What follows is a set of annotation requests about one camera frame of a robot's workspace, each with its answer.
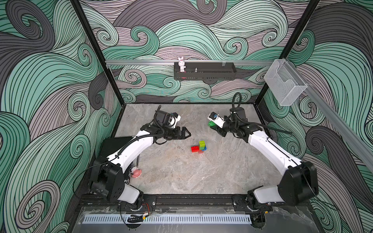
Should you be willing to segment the red lego brick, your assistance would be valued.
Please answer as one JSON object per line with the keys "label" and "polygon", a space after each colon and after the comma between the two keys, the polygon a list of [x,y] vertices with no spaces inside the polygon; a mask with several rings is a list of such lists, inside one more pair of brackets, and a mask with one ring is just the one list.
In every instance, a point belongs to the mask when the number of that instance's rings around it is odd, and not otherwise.
{"label": "red lego brick", "polygon": [[199,146],[193,146],[193,147],[191,147],[191,152],[192,153],[199,152],[199,151],[200,151]]}

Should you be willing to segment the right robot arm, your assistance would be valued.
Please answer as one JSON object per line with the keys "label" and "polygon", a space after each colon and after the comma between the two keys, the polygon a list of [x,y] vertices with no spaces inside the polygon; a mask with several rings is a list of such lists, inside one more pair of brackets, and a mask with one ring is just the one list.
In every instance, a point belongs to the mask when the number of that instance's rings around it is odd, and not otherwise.
{"label": "right robot arm", "polygon": [[296,206],[319,194],[317,169],[311,162],[303,162],[281,148],[263,131],[263,126],[248,122],[245,110],[231,108],[230,115],[221,117],[212,112],[209,126],[225,137],[232,133],[262,153],[279,171],[281,181],[277,185],[261,186],[248,191],[250,208],[270,203]]}

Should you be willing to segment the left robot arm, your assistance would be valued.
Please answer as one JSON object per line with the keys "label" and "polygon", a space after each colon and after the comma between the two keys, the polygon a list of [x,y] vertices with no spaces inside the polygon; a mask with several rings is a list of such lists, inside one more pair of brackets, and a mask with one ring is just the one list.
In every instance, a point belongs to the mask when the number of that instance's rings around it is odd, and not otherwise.
{"label": "left robot arm", "polygon": [[168,128],[145,124],[137,135],[116,152],[99,157],[86,170],[91,171],[89,188],[108,202],[126,202],[142,206],[143,192],[127,184],[125,172],[135,159],[158,139],[185,140],[191,137],[186,127]]}

